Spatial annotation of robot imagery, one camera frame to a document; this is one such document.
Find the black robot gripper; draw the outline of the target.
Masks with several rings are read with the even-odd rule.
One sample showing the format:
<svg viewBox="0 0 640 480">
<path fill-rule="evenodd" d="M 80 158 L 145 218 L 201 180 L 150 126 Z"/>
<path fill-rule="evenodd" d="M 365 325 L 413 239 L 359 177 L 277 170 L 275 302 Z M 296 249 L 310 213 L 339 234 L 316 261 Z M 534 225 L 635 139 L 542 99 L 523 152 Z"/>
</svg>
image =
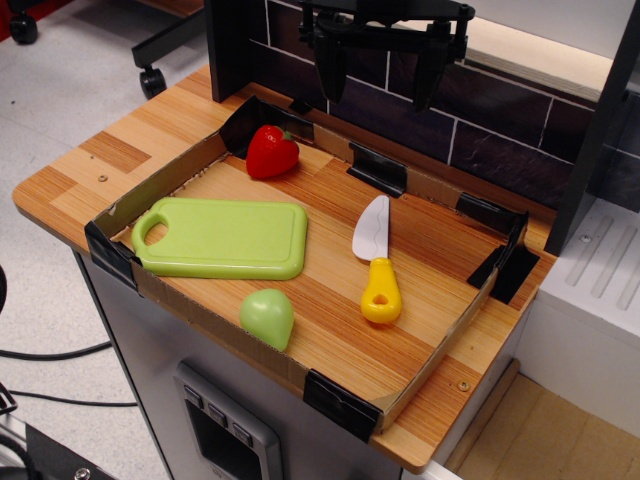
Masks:
<svg viewBox="0 0 640 480">
<path fill-rule="evenodd" d="M 346 84 L 343 47 L 418 54 L 416 113 L 428 110 L 447 64 L 466 55 L 475 9 L 457 1 L 302 1 L 300 41 L 314 49 L 321 90 L 340 102 Z"/>
</svg>

